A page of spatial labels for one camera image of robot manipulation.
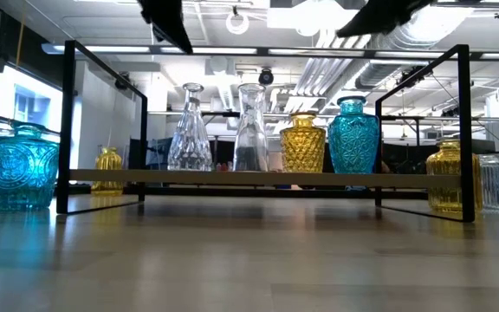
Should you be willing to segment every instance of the black metal frame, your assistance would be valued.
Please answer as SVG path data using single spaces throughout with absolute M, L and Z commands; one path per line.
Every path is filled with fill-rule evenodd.
M 70 180 L 70 146 L 72 143 L 72 123 L 73 123 L 73 107 L 75 102 L 75 71 L 76 71 L 76 51 L 79 51 L 88 60 L 94 62 L 104 71 L 109 73 L 113 78 L 120 81 L 124 86 L 130 89 L 133 93 L 141 98 L 141 125 L 140 125 L 140 153 L 139 153 L 139 168 L 146 168 L 146 142 L 147 142 L 147 97 L 133 86 L 129 81 L 124 79 L 119 73 L 112 70 L 100 58 L 95 56 L 86 47 L 77 42 L 70 40 L 65 42 L 64 53 L 64 73 L 62 82 L 62 112 L 61 112 L 61 142 L 59 144 L 59 178 L 57 180 L 57 213 L 82 213 L 88 211 L 96 211 L 106 208 L 113 208 L 117 205 L 108 207 L 86 209 L 82 211 L 68 211 L 68 194 Z M 138 201 L 142 202 L 146 199 L 146 184 L 138 183 Z M 123 205 L 131 205 L 135 203 L 126 203 Z
M 474 198 L 474 181 L 473 181 L 473 159 L 472 159 L 472 133 L 471 133 L 471 92 L 470 92 L 470 49 L 469 45 L 458 44 L 448 52 L 444 53 L 442 56 L 437 58 L 435 61 L 431 62 L 429 65 L 425 66 L 417 73 L 409 77 L 407 80 L 401 82 L 393 90 L 386 93 L 384 96 L 379 98 L 375 103 L 375 114 L 380 119 L 383 120 L 382 116 L 382 102 L 389 97 L 395 95 L 397 92 L 403 90 L 405 86 L 411 82 L 416 81 L 429 74 L 436 66 L 441 63 L 448 61 L 453 55 L 457 54 L 457 76 L 459 81 L 459 133 L 460 133 L 460 144 L 461 144 L 461 189 L 462 189 L 462 201 L 463 201 L 463 215 L 462 218 L 449 218 L 445 216 L 440 216 L 436 214 L 410 211 L 405 209 L 397 209 L 386 207 L 382 205 L 383 192 L 379 187 L 375 188 L 375 205 L 381 208 L 409 212 L 413 214 L 418 214 L 421 216 L 442 218 L 452 221 L 459 222 L 473 222 L 475 221 L 475 198 Z M 382 133 L 382 122 L 379 123 L 379 131 Z M 382 135 L 379 136 L 379 146 L 377 151 L 376 159 L 376 173 L 381 173 L 382 171 Z

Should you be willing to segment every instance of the exposed ductwork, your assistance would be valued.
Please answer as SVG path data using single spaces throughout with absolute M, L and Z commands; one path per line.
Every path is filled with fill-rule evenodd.
M 467 16 L 470 8 L 426 7 L 413 15 L 410 22 L 388 35 L 376 35 L 367 49 L 430 49 L 453 32 Z M 354 60 L 341 79 L 327 94 L 327 101 L 338 97 L 342 88 L 373 89 L 399 69 L 399 65 Z

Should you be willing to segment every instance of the ceiling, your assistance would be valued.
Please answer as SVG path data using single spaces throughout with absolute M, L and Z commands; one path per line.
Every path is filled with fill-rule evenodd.
M 86 2 L 75 0 L 0 0 L 0 8 L 21 20 L 25 12 L 25 23 L 50 42 L 62 43 L 68 35 L 85 45 L 94 44 L 156 44 L 152 39 L 148 25 L 139 15 L 138 5 L 125 5 L 108 2 Z M 263 46 L 263 47 L 313 47 L 320 36 L 302 36 L 296 29 L 271 29 L 267 26 L 269 0 L 254 0 L 253 6 L 241 8 L 242 12 L 252 15 L 249 29 L 242 35 L 230 33 L 225 26 L 228 6 L 200 7 L 202 21 L 198 19 L 196 8 L 185 3 L 185 27 L 194 45 L 215 46 Z M 446 50 L 458 43 L 466 43 L 471 49 L 499 50 L 499 19 L 493 18 L 496 10 L 476 10 L 449 35 L 436 43 L 431 49 Z M 183 90 L 181 86 L 189 81 L 204 84 L 206 91 L 202 102 L 218 97 L 217 87 L 204 74 L 206 57 L 186 56 L 148 56 L 120 55 L 107 58 L 111 64 L 124 62 L 157 62 L 161 71 L 166 73 L 174 89 L 169 90 L 168 102 L 173 109 L 181 109 Z M 306 69 L 307 59 L 303 58 L 261 58 L 233 57 L 233 62 L 243 70 L 241 81 L 256 82 L 261 68 L 272 68 L 276 85 L 292 88 Z M 147 80 L 149 73 L 133 75 L 136 79 Z M 432 106 L 457 95 L 457 63 L 446 62 L 434 70 L 438 81 L 429 78 L 419 83 L 404 96 L 393 96 L 384 103 L 386 113 L 401 113 L 402 104 L 407 114 L 427 114 Z M 483 113 L 484 96 L 493 93 L 499 87 L 499 62 L 472 62 L 471 77 L 475 82 L 472 88 L 473 114 Z M 394 79 L 387 79 L 377 89 L 391 88 Z M 236 94 L 236 84 L 231 86 Z M 374 102 L 383 92 L 371 92 L 367 99 Z M 335 110 L 324 111 L 336 114 Z

